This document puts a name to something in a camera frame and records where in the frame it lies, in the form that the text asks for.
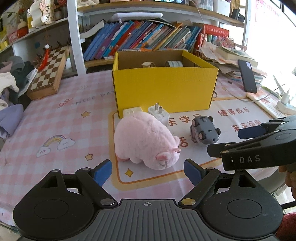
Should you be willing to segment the person's right hand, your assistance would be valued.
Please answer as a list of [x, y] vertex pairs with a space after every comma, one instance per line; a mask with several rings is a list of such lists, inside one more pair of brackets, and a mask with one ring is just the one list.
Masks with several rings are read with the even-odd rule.
[[286, 166], [279, 166], [278, 171], [281, 173], [286, 173], [285, 183], [292, 190], [292, 196], [296, 199], [296, 172], [289, 172]]

